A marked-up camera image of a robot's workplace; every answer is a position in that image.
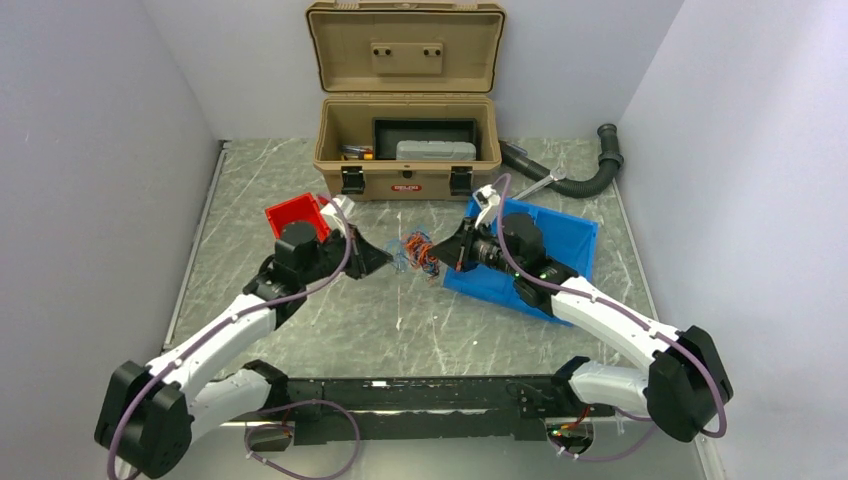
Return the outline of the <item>blue two-compartment plastic bin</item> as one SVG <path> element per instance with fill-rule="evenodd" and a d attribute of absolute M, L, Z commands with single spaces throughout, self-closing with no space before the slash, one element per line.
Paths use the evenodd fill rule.
<path fill-rule="evenodd" d="M 586 279 L 592 278 L 598 224 L 552 209 L 508 199 L 504 214 L 526 213 L 541 230 L 546 253 L 573 268 Z M 551 318 L 528 306 L 513 287 L 513 278 L 501 272 L 479 266 L 469 272 L 448 270 L 443 286 L 454 292 L 512 309 L 542 320 Z"/>

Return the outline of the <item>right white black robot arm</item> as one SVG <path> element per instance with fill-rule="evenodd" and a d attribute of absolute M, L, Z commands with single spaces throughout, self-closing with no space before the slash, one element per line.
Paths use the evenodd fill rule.
<path fill-rule="evenodd" d="M 612 299 L 573 268 L 550 256 L 544 234 L 526 213 L 497 224 L 467 217 L 430 256 L 456 272 L 477 267 L 507 274 L 529 307 L 571 323 L 612 346 L 631 368 L 575 358 L 551 388 L 557 411 L 574 415 L 590 404 L 646 415 L 681 442 L 723 437 L 734 392 L 712 336 L 698 326 L 679 330 Z"/>

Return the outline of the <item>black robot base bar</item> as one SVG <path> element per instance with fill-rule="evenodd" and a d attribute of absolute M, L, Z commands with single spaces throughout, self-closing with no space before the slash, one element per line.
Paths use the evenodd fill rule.
<path fill-rule="evenodd" d="M 610 418 L 552 375 L 288 378 L 243 420 L 285 421 L 297 446 L 363 440 L 510 437 L 543 441 L 545 428 Z"/>

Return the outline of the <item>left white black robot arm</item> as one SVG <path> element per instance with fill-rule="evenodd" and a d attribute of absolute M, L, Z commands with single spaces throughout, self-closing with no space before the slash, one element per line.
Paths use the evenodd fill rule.
<path fill-rule="evenodd" d="M 325 238 L 309 222 L 287 225 L 273 253 L 215 320 L 147 364 L 127 361 L 112 373 L 94 431 L 109 452 L 110 477 L 123 460 L 134 467 L 132 478 L 160 478 L 193 441 L 230 418 L 249 412 L 279 417 L 288 402 L 282 372 L 258 361 L 223 380 L 216 375 L 339 274 L 361 279 L 392 261 L 351 224 Z"/>

